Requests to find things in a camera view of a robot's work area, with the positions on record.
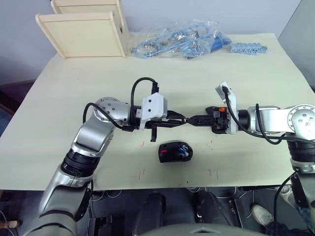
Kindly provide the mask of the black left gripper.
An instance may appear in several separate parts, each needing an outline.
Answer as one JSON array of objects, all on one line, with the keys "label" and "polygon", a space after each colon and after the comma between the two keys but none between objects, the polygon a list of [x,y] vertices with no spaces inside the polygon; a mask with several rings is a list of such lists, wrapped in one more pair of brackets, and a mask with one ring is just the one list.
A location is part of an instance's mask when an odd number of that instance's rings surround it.
[{"label": "black left gripper", "polygon": [[158,127],[173,128],[185,124],[187,120],[188,117],[175,111],[169,111],[169,120],[152,118],[150,121],[146,122],[145,128],[151,130],[151,142],[156,142]]}]

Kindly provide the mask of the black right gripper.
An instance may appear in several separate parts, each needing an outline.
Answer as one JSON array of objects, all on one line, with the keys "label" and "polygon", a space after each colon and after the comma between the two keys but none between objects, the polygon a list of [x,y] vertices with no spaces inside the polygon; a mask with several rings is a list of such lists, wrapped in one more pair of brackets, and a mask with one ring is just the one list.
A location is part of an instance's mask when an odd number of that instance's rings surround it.
[{"label": "black right gripper", "polygon": [[207,115],[194,115],[188,118],[187,123],[193,126],[212,126],[212,117],[215,120],[211,130],[215,134],[230,134],[229,112],[227,107],[211,106],[205,109]]}]

